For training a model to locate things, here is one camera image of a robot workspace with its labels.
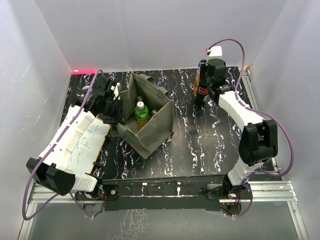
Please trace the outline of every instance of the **table surface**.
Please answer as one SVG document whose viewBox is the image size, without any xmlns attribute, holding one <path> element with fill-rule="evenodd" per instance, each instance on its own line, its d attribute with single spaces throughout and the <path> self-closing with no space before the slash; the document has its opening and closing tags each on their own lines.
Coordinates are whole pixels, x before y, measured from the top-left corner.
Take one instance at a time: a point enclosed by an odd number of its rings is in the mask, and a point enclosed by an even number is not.
<svg viewBox="0 0 320 240">
<path fill-rule="evenodd" d="M 194 106 L 192 94 L 196 69 L 138 71 L 154 78 L 158 87 L 165 87 L 175 103 L 174 134 L 147 159 L 143 159 L 125 140 L 111 137 L 97 158 L 102 167 L 92 172 L 102 179 L 157 178 L 191 175 L 224 175 L 239 158 L 240 130 L 233 119 L 212 100 L 204 107 Z M 104 73 L 127 89 L 130 72 Z M 237 67 L 226 69 L 226 79 L 232 84 L 239 77 Z M 63 109 L 62 120 L 76 92 L 92 81 L 93 74 L 72 75 Z M 250 104 L 241 82 L 240 97 Z M 266 165 L 273 170 L 271 163 Z"/>
</svg>

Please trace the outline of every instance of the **gray fabric bag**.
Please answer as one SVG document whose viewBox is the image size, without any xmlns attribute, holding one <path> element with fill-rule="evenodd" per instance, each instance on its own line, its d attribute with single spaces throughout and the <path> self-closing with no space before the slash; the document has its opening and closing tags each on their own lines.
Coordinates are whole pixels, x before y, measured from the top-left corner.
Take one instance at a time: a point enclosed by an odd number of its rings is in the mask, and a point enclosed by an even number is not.
<svg viewBox="0 0 320 240">
<path fill-rule="evenodd" d="M 120 96 L 124 98 L 126 123 L 113 126 L 111 135 L 122 137 L 146 159 L 174 133 L 174 101 L 167 97 L 168 91 L 164 87 L 156 87 L 152 77 L 133 72 L 128 89 L 120 92 Z M 140 131 L 135 116 L 138 96 L 143 97 L 150 116 L 153 109 L 158 110 Z"/>
</svg>

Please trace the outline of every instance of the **green tea bottle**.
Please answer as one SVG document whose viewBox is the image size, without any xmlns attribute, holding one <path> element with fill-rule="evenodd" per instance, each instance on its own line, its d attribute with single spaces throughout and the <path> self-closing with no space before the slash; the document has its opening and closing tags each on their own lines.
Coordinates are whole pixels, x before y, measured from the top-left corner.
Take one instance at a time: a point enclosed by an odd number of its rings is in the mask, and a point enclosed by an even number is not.
<svg viewBox="0 0 320 240">
<path fill-rule="evenodd" d="M 134 109 L 138 130 L 140 131 L 149 121 L 149 110 L 143 101 L 138 101 Z"/>
</svg>

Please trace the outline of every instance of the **bottle cap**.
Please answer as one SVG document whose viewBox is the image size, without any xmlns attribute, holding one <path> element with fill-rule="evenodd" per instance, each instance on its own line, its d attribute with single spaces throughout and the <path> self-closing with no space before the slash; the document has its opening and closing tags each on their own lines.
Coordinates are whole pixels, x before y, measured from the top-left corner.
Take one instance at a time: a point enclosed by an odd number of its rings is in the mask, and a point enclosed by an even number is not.
<svg viewBox="0 0 320 240">
<path fill-rule="evenodd" d="M 138 101 L 138 103 L 136 104 L 136 107 L 137 107 L 138 109 L 143 109 L 144 106 L 145 106 L 145 104 L 144 104 L 143 101 Z"/>
</svg>

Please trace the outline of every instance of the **white wall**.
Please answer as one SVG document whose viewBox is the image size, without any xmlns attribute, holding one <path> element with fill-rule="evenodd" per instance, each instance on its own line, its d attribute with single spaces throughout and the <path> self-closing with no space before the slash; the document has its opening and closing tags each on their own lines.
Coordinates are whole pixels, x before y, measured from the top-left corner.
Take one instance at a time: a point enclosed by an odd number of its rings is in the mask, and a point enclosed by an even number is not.
<svg viewBox="0 0 320 240">
<path fill-rule="evenodd" d="M 0 238 L 17 239 L 36 158 L 58 129 L 71 69 L 34 0 L 0 4 Z"/>
<path fill-rule="evenodd" d="M 251 65 L 286 0 L 35 0 L 73 70 L 195 67 L 235 38 Z M 228 66 L 241 65 L 223 43 Z"/>
<path fill-rule="evenodd" d="M 292 181 L 306 230 L 319 239 L 320 199 L 320 1 L 289 0 L 255 59 L 251 80 L 261 110 L 274 114 L 289 131 L 296 159 Z M 290 152 L 279 138 L 278 164 Z"/>
</svg>

